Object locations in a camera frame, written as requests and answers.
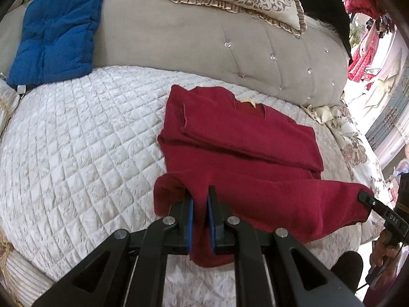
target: black fabric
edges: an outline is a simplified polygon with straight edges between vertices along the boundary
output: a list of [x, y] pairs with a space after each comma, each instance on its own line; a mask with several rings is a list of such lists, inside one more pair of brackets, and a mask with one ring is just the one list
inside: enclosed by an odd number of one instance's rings
[[357, 252], [346, 252], [341, 255], [331, 271], [355, 293], [363, 271], [362, 257]]
[[342, 0], [300, 0], [304, 13], [334, 26], [351, 58], [349, 16]]

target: person's hand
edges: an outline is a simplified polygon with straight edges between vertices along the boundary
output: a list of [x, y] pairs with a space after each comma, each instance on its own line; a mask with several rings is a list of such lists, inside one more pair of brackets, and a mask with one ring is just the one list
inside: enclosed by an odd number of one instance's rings
[[[386, 230], [384, 229], [381, 232], [381, 235], [376, 242], [376, 246], [372, 251], [371, 256], [369, 257], [369, 263], [371, 266], [382, 266], [383, 264], [383, 257], [386, 255], [387, 257], [394, 258], [399, 251], [399, 247], [396, 246], [385, 246], [383, 243], [386, 239]], [[389, 266], [384, 270], [381, 277], [376, 283], [376, 287], [383, 286], [386, 282], [388, 282], [396, 273], [397, 264], [399, 262], [399, 257], [397, 257]]]

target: beige tufted headboard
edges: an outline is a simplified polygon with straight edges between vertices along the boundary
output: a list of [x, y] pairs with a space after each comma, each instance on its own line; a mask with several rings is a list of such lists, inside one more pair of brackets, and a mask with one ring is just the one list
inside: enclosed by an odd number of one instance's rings
[[[0, 71], [17, 50], [24, 7], [0, 23]], [[336, 32], [306, 17], [300, 39], [251, 15], [169, 0], [104, 0], [94, 66], [184, 71], [257, 90], [296, 105], [335, 104], [347, 80]]]

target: striped curtain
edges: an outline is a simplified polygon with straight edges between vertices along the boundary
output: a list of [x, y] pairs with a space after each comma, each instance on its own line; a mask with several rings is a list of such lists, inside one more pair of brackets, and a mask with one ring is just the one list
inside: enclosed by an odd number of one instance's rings
[[408, 104], [409, 58], [406, 59], [402, 76], [395, 86], [389, 102], [365, 135], [374, 151], [387, 138], [393, 128], [397, 127], [397, 123], [401, 119], [402, 114], [404, 111], [407, 111], [406, 108]]

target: black cord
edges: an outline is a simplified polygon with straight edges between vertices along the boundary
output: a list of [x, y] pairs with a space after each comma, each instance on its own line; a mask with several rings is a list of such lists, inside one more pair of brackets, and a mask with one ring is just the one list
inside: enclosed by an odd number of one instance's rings
[[[408, 233], [409, 233], [409, 231], [406, 233], [406, 235], [405, 235], [403, 241], [406, 241], [406, 237], [407, 237]], [[404, 243], [402, 243], [402, 245], [400, 246], [399, 251], [397, 252], [396, 256], [393, 258], [393, 260], [392, 260], [391, 263], [393, 263], [393, 262], [396, 260], [396, 258], [400, 255], [400, 252], [402, 251], [403, 246], [404, 246]], [[386, 269], [387, 269], [387, 267], [386, 267], [385, 269], [383, 269], [383, 270], [379, 273], [378, 277], [380, 277]], [[365, 283], [365, 284], [362, 285], [361, 287], [358, 287], [357, 290], [355, 291], [355, 293], [357, 293], [360, 289], [364, 288], [364, 287], [367, 286], [367, 285], [369, 285], [369, 284], [368, 284], [368, 283]]]

